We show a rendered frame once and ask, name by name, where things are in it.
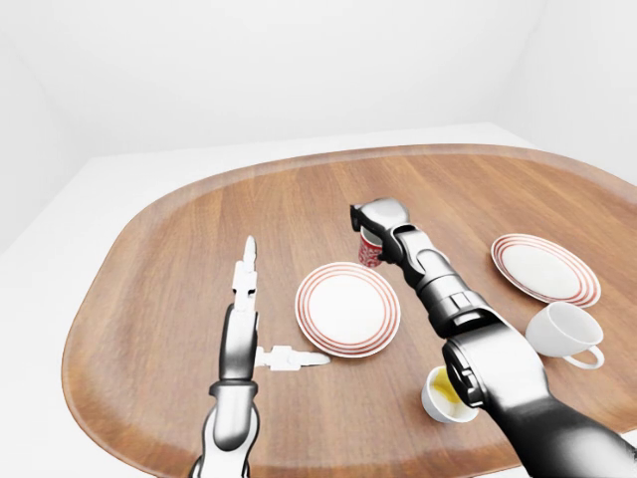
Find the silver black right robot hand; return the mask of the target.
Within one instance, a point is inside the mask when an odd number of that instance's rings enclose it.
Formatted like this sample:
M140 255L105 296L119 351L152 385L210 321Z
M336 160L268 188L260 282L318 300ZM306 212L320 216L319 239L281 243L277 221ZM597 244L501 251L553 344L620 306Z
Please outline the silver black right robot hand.
M352 229L365 230L378 245L389 238L390 231L409 219L408 209L397 199L379 198L364 204L349 206Z

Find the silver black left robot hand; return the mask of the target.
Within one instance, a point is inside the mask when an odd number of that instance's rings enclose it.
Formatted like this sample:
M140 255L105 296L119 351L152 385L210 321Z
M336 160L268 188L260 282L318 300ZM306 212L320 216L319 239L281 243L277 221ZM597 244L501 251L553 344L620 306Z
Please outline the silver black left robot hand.
M220 378L249 380L254 368L259 366L271 371L298 371L303 367L330 363L325 354L296 351L291 346L272 346L267 352L258 345L256 257L256 241L249 235L243 257L235 264L234 303L225 318L219 358Z

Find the red patterned mug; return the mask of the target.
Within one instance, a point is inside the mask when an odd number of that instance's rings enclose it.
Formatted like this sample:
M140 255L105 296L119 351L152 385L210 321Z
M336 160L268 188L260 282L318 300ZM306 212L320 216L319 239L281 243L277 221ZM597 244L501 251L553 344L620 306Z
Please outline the red patterned mug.
M359 262L369 268L381 264L379 255L382 253L382 241L364 227L360 228L360 245L358 249Z

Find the white plate with red rings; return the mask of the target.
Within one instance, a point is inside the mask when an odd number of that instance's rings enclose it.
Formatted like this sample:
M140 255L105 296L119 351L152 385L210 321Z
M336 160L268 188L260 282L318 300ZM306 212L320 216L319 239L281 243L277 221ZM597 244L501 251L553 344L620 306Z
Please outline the white plate with red rings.
M587 308L601 298L599 280L590 267L546 239L505 234L492 243L491 256L507 280L542 302L567 302Z
M364 358L386 348L401 319L397 295L373 270L350 262L320 266L301 282L295 314L303 334L319 349Z

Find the large white mug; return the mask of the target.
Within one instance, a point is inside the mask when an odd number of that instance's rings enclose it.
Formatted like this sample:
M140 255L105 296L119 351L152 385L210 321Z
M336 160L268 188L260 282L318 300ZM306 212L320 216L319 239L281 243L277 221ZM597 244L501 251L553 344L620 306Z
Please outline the large white mug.
M553 302L529 322L525 336L541 355L562 358L583 369L598 369L605 356L598 345L604 335L585 310L567 302Z

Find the small white cup yellow inside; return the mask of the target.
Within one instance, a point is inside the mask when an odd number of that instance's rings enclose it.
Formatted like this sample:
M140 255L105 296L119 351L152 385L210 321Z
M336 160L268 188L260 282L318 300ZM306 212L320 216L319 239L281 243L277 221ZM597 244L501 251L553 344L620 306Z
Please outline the small white cup yellow inside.
M433 368L421 391L423 408L441 423L467 423L474 420L478 408L466 405L455 391L444 365Z

